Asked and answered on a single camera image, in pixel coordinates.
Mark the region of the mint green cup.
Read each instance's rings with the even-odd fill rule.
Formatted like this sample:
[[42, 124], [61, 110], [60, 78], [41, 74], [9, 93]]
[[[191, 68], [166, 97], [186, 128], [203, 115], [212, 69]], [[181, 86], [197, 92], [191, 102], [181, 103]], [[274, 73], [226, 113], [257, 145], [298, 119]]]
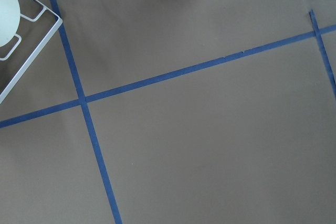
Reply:
[[1, 47], [10, 42], [18, 30], [20, 6], [18, 0], [1, 0]]

